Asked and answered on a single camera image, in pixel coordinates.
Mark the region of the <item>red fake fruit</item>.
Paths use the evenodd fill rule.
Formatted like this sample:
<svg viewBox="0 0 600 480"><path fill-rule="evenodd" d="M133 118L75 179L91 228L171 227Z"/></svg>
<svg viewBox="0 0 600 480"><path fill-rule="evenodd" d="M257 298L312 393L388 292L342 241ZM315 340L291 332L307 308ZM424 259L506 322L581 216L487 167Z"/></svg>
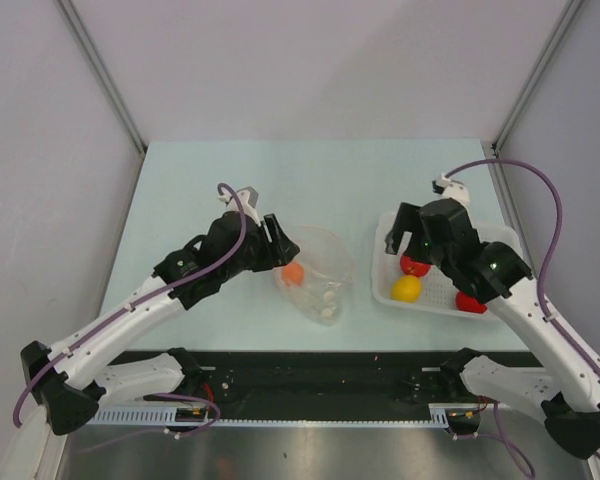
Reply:
<svg viewBox="0 0 600 480"><path fill-rule="evenodd" d="M415 261L405 254L400 257L399 266L404 275L411 275L418 278L425 277L431 269L430 264Z"/></svg>
<svg viewBox="0 0 600 480"><path fill-rule="evenodd" d="M484 304L461 291L458 291L455 296L455 305L459 311L467 313L484 314L487 311Z"/></svg>

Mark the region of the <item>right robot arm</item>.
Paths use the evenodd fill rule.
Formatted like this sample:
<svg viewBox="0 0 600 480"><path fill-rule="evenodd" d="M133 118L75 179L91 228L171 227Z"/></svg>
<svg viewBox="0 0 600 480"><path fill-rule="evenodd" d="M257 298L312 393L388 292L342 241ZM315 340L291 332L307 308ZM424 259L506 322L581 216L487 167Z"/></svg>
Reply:
<svg viewBox="0 0 600 480"><path fill-rule="evenodd" d="M503 321L549 376L542 381L464 348L443 368L441 388L449 399L488 397L542 423L568 454L587 460L598 452L600 355L539 292L538 280L511 246L483 240L467 209L442 198L424 206L401 203L385 251L436 267Z"/></svg>

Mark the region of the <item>clear polka dot zip bag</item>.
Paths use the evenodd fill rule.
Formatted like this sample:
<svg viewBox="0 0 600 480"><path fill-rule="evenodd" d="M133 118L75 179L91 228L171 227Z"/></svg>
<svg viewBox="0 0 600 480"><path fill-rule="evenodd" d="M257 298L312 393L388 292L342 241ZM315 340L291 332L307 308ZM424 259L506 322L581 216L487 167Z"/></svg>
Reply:
<svg viewBox="0 0 600 480"><path fill-rule="evenodd" d="M335 325L343 312L345 291L354 282L356 261L344 241L324 227L286 225L285 231L300 248L292 262L304 267L305 278L301 286L286 285L280 276L283 267L277 268L279 291L314 323Z"/></svg>

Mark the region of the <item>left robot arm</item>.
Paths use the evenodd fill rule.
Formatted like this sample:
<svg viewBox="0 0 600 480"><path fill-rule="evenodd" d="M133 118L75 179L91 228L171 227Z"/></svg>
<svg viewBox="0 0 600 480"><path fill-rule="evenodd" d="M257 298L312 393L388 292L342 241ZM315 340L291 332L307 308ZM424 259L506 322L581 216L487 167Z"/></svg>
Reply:
<svg viewBox="0 0 600 480"><path fill-rule="evenodd" d="M169 253L128 299L75 334L20 353L27 388L44 407L54 434L86 425L107 405L141 397L187 400L200 390L202 370L184 348L144 361L115 364L128 346L178 317L245 272L270 271L300 252L274 215L256 222L227 211L207 233Z"/></svg>

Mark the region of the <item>orange fake fruit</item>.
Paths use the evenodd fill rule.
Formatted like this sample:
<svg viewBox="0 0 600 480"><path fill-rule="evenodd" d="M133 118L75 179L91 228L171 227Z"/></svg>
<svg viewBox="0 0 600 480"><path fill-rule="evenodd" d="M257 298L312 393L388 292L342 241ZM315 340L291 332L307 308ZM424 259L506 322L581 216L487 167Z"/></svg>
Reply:
<svg viewBox="0 0 600 480"><path fill-rule="evenodd" d="M292 262L282 268L280 276L286 285L301 286L304 282L305 270L301 264Z"/></svg>

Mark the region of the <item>yellow fake fruit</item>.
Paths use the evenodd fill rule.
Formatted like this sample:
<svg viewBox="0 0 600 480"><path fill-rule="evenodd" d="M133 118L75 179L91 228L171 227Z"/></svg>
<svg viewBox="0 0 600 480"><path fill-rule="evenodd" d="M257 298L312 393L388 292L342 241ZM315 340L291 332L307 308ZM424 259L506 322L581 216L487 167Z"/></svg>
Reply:
<svg viewBox="0 0 600 480"><path fill-rule="evenodd" d="M404 275L397 279L391 287L390 298L404 303L416 302L422 291L422 283L419 277Z"/></svg>

